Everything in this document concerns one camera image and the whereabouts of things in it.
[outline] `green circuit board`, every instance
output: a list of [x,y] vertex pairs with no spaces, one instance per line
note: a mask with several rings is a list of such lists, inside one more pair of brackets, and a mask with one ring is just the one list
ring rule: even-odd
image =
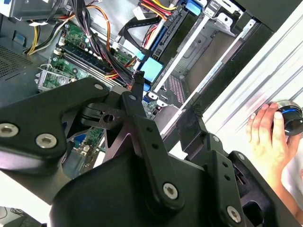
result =
[[89,73],[82,70],[80,67],[69,63],[65,59],[53,57],[50,64],[52,67],[49,67],[48,70],[60,74],[61,76],[47,73],[43,86],[49,89],[68,84],[75,80],[92,77]]
[[157,102],[145,102],[144,100],[142,101],[142,105],[146,114],[146,117],[148,119],[153,119],[155,117],[155,110],[158,108]]
[[92,128],[86,135],[86,141],[91,143],[93,148],[98,146],[100,141],[100,135],[102,134],[103,129]]
[[[85,48],[89,49],[90,47],[89,40],[78,26],[74,25],[73,23],[67,23],[65,29],[66,29],[66,34],[63,35],[67,42],[83,50]],[[115,52],[114,57],[122,64],[127,64],[132,58],[131,56],[128,56],[126,54],[123,55],[118,51]]]

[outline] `black knob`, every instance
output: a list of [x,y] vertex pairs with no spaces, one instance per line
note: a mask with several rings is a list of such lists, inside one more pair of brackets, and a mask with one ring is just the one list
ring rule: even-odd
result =
[[303,132],[303,117],[300,106],[292,101],[277,102],[278,111],[284,118],[284,130],[286,136],[294,136]]

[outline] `person's hand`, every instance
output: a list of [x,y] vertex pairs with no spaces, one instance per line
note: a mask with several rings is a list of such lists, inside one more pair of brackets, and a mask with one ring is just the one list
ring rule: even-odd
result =
[[281,183],[282,170],[296,154],[301,138],[296,135],[286,142],[284,120],[277,109],[276,103],[263,105],[258,114],[250,117],[246,128],[250,161],[271,187]]

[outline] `yellow wire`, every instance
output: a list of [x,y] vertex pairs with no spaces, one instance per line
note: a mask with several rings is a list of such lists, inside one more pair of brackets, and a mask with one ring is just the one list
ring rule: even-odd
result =
[[162,14],[160,14],[159,12],[154,10],[153,8],[149,7],[148,5],[145,5],[144,3],[141,3],[141,5],[144,6],[145,8],[153,11],[155,14],[159,15],[164,21],[166,21],[166,18]]
[[30,47],[30,49],[29,49],[29,51],[28,51],[27,54],[30,54],[31,52],[34,51],[35,46],[36,46],[36,43],[37,43],[37,41],[36,41],[36,39],[37,39],[37,37],[38,37],[38,34],[37,34],[37,27],[34,27],[34,32],[35,32],[35,34],[34,34],[34,40],[33,40],[32,46]]
[[177,7],[167,8],[167,7],[163,6],[163,5],[161,5],[157,0],[152,0],[152,1],[153,1],[156,5],[160,6],[160,7],[163,8],[163,9],[166,9],[166,10],[174,10],[175,8],[177,8]]

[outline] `wire bundle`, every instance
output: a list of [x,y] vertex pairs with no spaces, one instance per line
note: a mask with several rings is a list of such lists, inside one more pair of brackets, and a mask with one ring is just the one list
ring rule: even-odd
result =
[[152,34],[153,34],[154,31],[156,30],[156,28],[157,28],[157,25],[153,25],[153,26],[151,26],[151,27],[148,29],[147,33],[145,34],[145,37],[143,38],[143,42],[142,42],[142,44],[141,44],[141,46],[142,46],[143,48],[146,47],[146,45],[147,45],[147,43],[148,43],[150,37],[152,37]]
[[167,17],[172,14],[172,11],[176,9],[176,7],[168,8],[163,6],[158,0],[141,0],[141,2],[139,2],[139,5],[156,13],[165,21],[167,20]]
[[90,41],[90,46],[93,49],[93,52],[105,59],[112,66],[113,71],[106,75],[106,78],[114,79],[118,76],[126,83],[131,84],[132,82],[132,72],[128,70],[124,65],[122,65],[110,52],[109,39],[110,39],[110,24],[108,17],[104,13],[104,11],[97,6],[88,6],[88,8],[92,7],[97,9],[105,18],[107,22],[107,44],[104,46],[100,40],[96,37],[95,34],[92,33],[90,29],[90,15],[85,6],[84,0],[71,0],[71,6],[74,9],[74,15],[82,29],[83,33],[87,36]]

